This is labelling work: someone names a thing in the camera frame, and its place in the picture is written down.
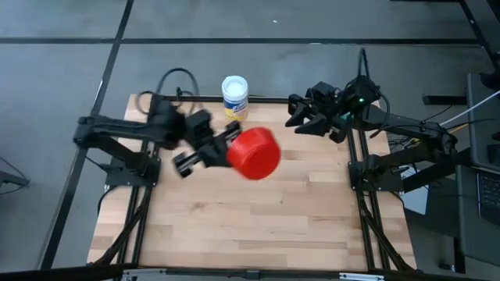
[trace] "plastic container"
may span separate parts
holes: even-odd
[[[222,82],[224,111],[227,118],[243,121],[248,115],[248,84],[241,76],[228,76]]]
[[[261,180],[278,167],[281,149],[269,129],[257,127],[234,139],[226,157],[233,169],[247,179]]]

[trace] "keyboard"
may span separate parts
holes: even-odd
[[[500,175],[479,171],[477,173],[479,216],[500,226]]]

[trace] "wooden board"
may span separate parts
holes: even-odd
[[[141,103],[147,108],[148,98]],[[214,128],[222,130],[228,123],[223,105],[204,106],[212,112]],[[161,151],[162,174],[152,193],[140,265],[366,270],[359,211],[348,179],[347,141],[335,144],[327,137],[294,134],[284,127],[288,118],[286,105],[250,104],[242,123],[244,129],[271,129],[281,146],[281,162],[264,180],[245,180],[232,169],[203,169],[201,164],[182,180],[171,159],[188,148]],[[125,119],[145,122],[134,96]],[[141,145],[120,141],[134,150]],[[370,140],[369,148],[387,154],[385,133]],[[99,258],[120,233],[129,197],[130,188],[120,187],[102,202],[88,261]],[[389,193],[378,193],[378,199],[387,238],[415,266],[401,202]],[[380,266],[373,234],[372,241]]]

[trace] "red bowl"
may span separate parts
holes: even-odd
[[[281,150],[273,133],[263,127],[241,133],[227,151],[227,161],[250,180],[270,175],[278,167],[280,158]]]

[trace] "white lid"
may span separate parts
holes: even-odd
[[[247,81],[241,76],[228,76],[222,82],[222,93],[228,101],[240,101],[248,95]]]

